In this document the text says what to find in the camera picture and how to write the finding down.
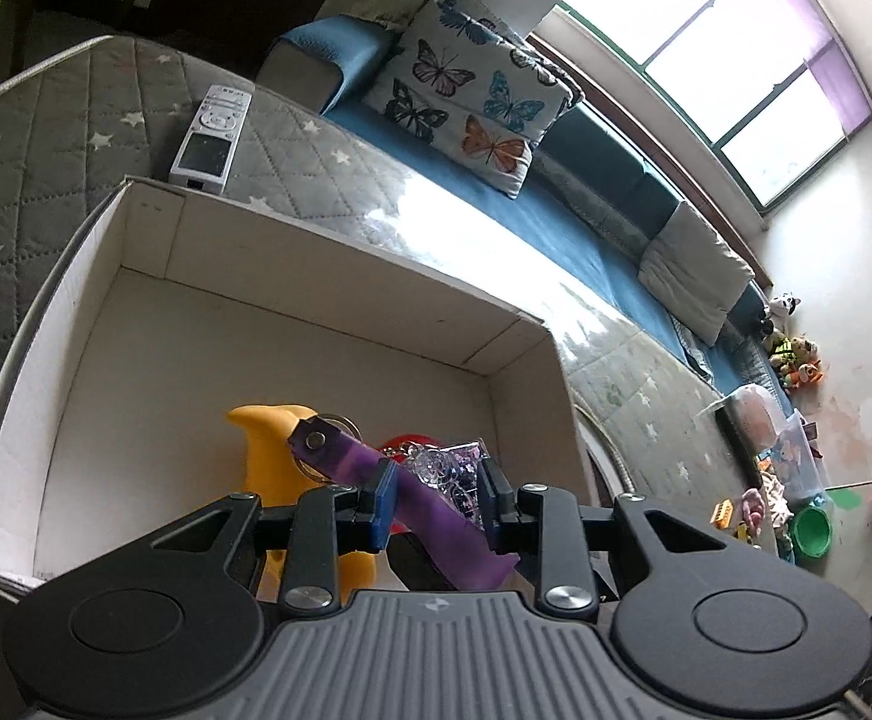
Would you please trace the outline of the orange rubber duck toy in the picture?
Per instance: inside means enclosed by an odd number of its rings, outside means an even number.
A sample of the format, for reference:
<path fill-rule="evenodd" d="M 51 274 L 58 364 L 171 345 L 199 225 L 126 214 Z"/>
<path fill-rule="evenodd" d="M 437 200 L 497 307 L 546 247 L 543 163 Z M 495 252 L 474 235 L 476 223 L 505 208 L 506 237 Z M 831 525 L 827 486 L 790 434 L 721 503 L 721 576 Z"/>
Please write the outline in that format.
<path fill-rule="evenodd" d="M 317 411 L 302 405 L 244 405 L 227 413 L 227 421 L 244 433 L 244 488 L 258 494 L 263 507 L 296 504 L 304 493 L 328 484 L 323 479 L 317 481 L 315 472 L 301 470 L 287 444 L 298 422 L 315 415 Z M 263 600 L 276 600 L 284 556 L 284 550 L 269 551 L 266 556 L 260 582 Z M 348 601 L 354 590 L 369 589 L 376 582 L 376 558 L 359 551 L 345 554 L 338 557 L 338 571 L 341 600 Z"/>

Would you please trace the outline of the stuffed toys pile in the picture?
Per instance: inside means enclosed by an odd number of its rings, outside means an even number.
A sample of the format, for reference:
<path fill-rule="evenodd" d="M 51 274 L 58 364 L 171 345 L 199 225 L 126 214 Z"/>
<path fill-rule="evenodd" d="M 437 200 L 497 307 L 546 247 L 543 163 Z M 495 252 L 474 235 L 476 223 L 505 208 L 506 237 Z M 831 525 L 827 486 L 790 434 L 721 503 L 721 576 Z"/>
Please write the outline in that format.
<path fill-rule="evenodd" d="M 805 335 L 791 335 L 789 320 L 800 299 L 784 293 L 766 303 L 760 325 L 761 343 L 784 392 L 792 394 L 804 387 L 815 387 L 825 378 L 818 344 Z"/>

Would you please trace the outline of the grey star quilted mat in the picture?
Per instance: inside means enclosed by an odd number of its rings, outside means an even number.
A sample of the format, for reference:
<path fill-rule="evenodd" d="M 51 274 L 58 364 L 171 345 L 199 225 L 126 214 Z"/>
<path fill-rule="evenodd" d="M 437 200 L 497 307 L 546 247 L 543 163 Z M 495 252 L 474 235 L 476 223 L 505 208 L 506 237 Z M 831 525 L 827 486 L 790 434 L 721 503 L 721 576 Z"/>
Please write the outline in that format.
<path fill-rule="evenodd" d="M 24 312 L 76 228 L 123 177 L 169 171 L 196 103 L 223 80 L 221 68 L 182 52 L 102 37 L 0 86 L 0 371 Z M 263 85 L 253 91 L 227 193 L 263 213 L 394 254 L 439 249 L 492 221 L 496 231 L 478 240 L 484 254 L 500 259 L 502 236 L 517 236 L 348 128 Z M 724 392 L 598 299 L 587 312 L 584 358 L 571 369 L 571 383 L 607 429 L 636 488 L 691 512 L 742 491 L 747 470 L 708 411 Z"/>

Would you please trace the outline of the window with green frame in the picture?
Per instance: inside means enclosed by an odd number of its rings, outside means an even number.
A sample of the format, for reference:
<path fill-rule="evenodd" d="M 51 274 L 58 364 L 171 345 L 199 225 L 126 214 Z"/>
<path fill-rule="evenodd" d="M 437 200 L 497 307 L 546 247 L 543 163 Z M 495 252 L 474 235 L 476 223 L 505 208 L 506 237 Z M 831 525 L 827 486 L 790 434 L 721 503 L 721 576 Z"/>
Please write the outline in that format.
<path fill-rule="evenodd" d="M 559 0 L 537 32 L 586 70 L 619 62 L 758 215 L 872 121 L 872 94 L 817 0 Z"/>

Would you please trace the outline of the clear plastic toy bin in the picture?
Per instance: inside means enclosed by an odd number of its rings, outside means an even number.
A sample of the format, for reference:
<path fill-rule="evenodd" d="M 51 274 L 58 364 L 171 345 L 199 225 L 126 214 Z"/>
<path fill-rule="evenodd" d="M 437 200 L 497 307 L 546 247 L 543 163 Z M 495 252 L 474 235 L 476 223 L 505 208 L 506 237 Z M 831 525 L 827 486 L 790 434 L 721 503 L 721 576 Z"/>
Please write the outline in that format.
<path fill-rule="evenodd" d="M 776 440 L 758 458 L 769 461 L 790 505 L 807 504 L 825 492 L 825 473 L 811 451 L 799 411 L 786 419 Z"/>

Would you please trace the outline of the green plastic bowl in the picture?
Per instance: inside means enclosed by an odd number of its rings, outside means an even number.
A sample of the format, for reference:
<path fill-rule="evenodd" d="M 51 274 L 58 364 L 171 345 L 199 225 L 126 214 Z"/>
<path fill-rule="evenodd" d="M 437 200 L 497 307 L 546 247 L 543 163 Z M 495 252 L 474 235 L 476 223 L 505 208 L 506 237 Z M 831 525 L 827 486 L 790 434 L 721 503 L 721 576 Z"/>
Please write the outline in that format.
<path fill-rule="evenodd" d="M 794 550 L 810 561 L 828 554 L 833 543 L 833 525 L 825 509 L 807 505 L 790 521 L 790 539 Z"/>

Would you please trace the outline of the grey sofa cushion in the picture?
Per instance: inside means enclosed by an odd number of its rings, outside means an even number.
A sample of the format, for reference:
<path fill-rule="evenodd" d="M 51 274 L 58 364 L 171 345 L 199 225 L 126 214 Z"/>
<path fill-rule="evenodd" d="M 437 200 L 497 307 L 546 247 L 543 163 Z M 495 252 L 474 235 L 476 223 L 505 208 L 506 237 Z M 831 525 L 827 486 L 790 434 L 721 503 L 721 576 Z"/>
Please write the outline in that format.
<path fill-rule="evenodd" d="M 714 346 L 753 278 L 751 266 L 687 202 L 649 242 L 637 271 L 639 283 L 706 346 Z"/>

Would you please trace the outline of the white cardboard box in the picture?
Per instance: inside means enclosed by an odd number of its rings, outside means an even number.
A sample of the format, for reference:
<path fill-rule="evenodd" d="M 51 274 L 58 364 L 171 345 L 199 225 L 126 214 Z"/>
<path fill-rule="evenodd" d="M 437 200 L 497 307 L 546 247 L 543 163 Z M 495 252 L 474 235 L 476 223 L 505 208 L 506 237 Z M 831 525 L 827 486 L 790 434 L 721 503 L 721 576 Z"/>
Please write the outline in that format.
<path fill-rule="evenodd" d="M 595 496 L 558 356 L 577 283 L 411 181 L 382 242 L 127 182 L 66 247 L 0 374 L 0 595 L 239 489 L 235 406 L 480 439 L 512 483 Z"/>

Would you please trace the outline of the red ball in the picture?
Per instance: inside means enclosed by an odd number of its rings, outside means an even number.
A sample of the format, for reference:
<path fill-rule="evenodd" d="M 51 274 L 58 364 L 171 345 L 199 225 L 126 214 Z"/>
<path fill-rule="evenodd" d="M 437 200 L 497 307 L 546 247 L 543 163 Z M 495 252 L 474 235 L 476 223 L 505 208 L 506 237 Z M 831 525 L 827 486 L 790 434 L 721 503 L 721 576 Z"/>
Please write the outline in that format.
<path fill-rule="evenodd" d="M 403 463 L 410 457 L 414 457 L 422 450 L 440 449 L 442 444 L 436 439 L 422 434 L 400 434 L 386 440 L 377 447 L 377 450 L 387 458 Z"/>

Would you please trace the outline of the butterfly print pillow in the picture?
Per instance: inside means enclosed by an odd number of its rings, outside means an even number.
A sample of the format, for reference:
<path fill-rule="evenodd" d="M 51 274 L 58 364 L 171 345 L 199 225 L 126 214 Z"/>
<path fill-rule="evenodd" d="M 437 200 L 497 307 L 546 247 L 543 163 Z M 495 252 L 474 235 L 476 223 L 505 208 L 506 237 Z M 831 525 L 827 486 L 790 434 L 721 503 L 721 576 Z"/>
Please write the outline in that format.
<path fill-rule="evenodd" d="M 545 57 L 452 0 L 424 0 L 362 102 L 513 199 L 580 98 Z"/>

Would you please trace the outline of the white remote control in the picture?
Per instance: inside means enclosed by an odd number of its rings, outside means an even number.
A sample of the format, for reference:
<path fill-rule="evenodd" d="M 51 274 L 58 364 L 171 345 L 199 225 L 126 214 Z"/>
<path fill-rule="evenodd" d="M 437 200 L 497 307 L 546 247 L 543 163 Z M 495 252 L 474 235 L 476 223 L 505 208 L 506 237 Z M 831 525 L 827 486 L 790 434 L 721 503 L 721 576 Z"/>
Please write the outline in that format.
<path fill-rule="evenodd" d="M 169 182 L 221 195 L 252 104 L 250 91 L 211 85 L 173 158 Z"/>

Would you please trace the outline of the blue sofa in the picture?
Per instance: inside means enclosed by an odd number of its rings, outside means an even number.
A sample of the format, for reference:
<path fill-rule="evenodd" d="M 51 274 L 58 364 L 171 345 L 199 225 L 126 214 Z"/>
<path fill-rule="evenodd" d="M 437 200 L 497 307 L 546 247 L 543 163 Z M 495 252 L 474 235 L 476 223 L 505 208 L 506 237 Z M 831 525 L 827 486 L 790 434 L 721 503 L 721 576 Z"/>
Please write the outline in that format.
<path fill-rule="evenodd" d="M 714 346 L 706 346 L 639 283 L 642 252 L 676 205 L 690 203 L 646 154 L 580 99 L 535 148 L 522 190 L 511 199 L 362 102 L 402 34 L 353 16 L 312 21 L 276 41 L 257 80 L 506 226 L 717 390 L 728 394 L 744 383 L 759 383 L 770 394 L 783 391 L 761 344 L 765 301 L 755 278 Z"/>

